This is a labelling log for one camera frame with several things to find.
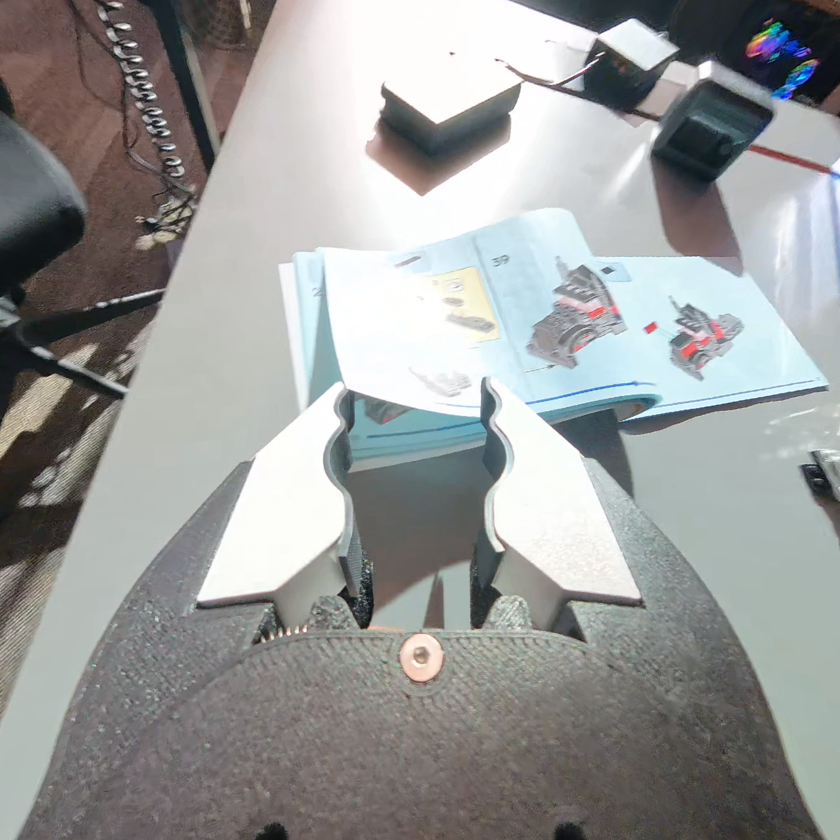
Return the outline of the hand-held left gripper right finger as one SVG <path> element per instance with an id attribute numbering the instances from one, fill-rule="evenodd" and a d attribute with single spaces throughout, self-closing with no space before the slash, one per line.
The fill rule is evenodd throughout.
<path id="1" fill-rule="evenodd" d="M 579 451 L 498 379 L 480 387 L 492 478 L 470 564 L 471 626 L 519 597 L 548 631 L 569 602 L 640 607 L 641 592 Z"/>

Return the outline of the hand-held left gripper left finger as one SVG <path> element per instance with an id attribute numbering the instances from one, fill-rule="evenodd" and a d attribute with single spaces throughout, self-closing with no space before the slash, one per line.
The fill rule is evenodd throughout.
<path id="1" fill-rule="evenodd" d="M 372 563 L 345 486 L 354 402 L 332 385 L 251 459 L 198 606 L 270 603 L 292 629 L 319 597 L 339 595 L 361 628 L 371 624 Z"/>

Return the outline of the light blue instruction booklet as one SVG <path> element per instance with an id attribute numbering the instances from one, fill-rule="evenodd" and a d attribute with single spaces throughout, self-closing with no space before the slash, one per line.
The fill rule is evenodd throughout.
<path id="1" fill-rule="evenodd" d="M 486 377 L 549 424 L 828 384 L 748 275 L 594 255 L 560 208 L 402 250 L 300 251 L 279 279 L 299 404 L 338 382 L 352 391 L 361 466 L 482 445 Z"/>

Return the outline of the grey black grille brick assembly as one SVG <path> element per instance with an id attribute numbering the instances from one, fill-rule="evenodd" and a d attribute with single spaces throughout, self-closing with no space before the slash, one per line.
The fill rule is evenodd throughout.
<path id="1" fill-rule="evenodd" d="M 811 460 L 801 465 L 807 486 L 817 498 L 839 502 L 839 450 L 820 448 L 811 451 Z"/>

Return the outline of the grey desk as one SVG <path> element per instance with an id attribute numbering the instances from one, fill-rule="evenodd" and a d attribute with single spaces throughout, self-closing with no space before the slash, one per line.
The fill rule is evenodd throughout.
<path id="1" fill-rule="evenodd" d="M 435 241 L 569 208 L 604 256 L 722 257 L 760 284 L 830 392 L 625 432 L 636 499 L 709 585 L 792 753 L 838 736 L 838 537 L 799 464 L 838 437 L 838 230 L 827 174 L 744 155 L 719 197 L 666 192 L 652 126 L 526 87 L 508 142 L 420 196 L 366 144 L 387 66 L 444 43 L 561 38 L 504 2 L 285 2 L 274 13 L 4 716 L 50 751 L 105 622 L 235 461 L 291 419 L 277 266 L 319 245 Z"/>

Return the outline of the black desk leg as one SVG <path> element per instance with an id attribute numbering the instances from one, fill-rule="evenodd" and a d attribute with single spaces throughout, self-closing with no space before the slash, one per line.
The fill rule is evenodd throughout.
<path id="1" fill-rule="evenodd" d="M 197 149 L 206 173 L 210 174 L 220 150 L 221 138 L 194 39 L 182 15 L 181 3 L 176 1 L 142 1 L 141 3 L 154 16 Z"/>

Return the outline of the black office chair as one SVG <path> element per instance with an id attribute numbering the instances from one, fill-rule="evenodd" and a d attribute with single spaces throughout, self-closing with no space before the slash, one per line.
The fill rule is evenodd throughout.
<path id="1" fill-rule="evenodd" d="M 82 239 L 88 205 L 68 169 L 14 117 L 5 85 L 1 115 L 1 374 L 2 414 L 22 371 L 57 375 L 91 392 L 122 400 L 128 388 L 56 357 L 52 343 L 161 303 L 151 290 L 60 311 L 34 321 L 21 318 L 25 282 Z"/>

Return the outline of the dark grey cube device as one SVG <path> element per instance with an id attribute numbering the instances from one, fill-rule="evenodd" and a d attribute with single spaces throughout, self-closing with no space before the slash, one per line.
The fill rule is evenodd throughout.
<path id="1" fill-rule="evenodd" d="M 651 156 L 694 180 L 718 179 L 774 117 L 774 100 L 760 84 L 714 59 L 672 102 L 658 123 Z"/>

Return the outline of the black flat power bank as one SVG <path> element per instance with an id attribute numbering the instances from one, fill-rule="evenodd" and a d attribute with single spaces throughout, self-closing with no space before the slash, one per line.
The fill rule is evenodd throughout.
<path id="1" fill-rule="evenodd" d="M 522 80 L 501 64 L 446 55 L 382 83 L 380 123 L 424 154 L 439 156 L 496 130 L 521 89 Z"/>

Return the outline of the black adapter box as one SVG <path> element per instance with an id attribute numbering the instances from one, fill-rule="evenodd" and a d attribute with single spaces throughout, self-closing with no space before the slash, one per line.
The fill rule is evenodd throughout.
<path id="1" fill-rule="evenodd" d="M 584 97 L 630 112 L 652 92 L 679 48 L 636 18 L 600 33 L 586 57 Z"/>

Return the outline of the rainbow lit computer case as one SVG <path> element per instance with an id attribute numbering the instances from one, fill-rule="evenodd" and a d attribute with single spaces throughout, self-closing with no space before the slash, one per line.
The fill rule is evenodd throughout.
<path id="1" fill-rule="evenodd" d="M 776 99 L 821 107 L 839 81 L 839 2 L 683 1 L 668 22 L 681 59 L 707 59 Z"/>

